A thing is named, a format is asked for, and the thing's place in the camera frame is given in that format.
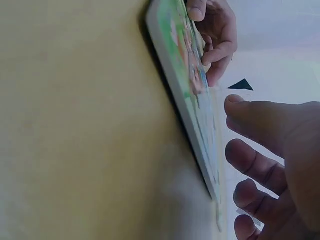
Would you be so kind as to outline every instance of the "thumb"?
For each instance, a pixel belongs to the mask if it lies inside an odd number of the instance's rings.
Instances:
[[[230,95],[224,103],[228,127],[283,157],[286,141],[306,120],[302,105],[248,102]]]
[[[188,0],[186,8],[191,20],[201,22],[205,19],[207,0]]]

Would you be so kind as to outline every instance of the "hand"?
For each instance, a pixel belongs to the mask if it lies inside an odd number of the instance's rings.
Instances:
[[[238,171],[279,196],[239,183],[235,204],[265,224],[260,232],[249,216],[234,223],[239,240],[320,239],[320,103],[289,105],[225,100],[228,127],[285,159],[285,167],[243,141],[232,140],[226,158]]]
[[[225,73],[238,48],[236,16],[226,0],[188,0],[188,15],[205,41],[202,64],[210,87]]]

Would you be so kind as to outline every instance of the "black triangle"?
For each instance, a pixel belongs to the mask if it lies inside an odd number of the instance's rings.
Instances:
[[[235,85],[228,87],[228,89],[246,89],[253,91],[253,88],[250,86],[250,84],[247,82],[246,79],[243,79],[242,81],[236,83]]]

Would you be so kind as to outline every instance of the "beige surface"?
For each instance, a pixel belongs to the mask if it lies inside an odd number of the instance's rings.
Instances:
[[[1,1],[1,240],[217,234],[139,31],[144,4]]]

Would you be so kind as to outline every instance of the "colorful illustration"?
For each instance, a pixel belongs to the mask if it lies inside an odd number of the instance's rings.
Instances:
[[[213,102],[201,62],[203,49],[197,39],[183,0],[162,0],[157,19],[171,64],[179,81],[194,126],[200,131],[198,141],[204,146],[210,178],[219,187]]]

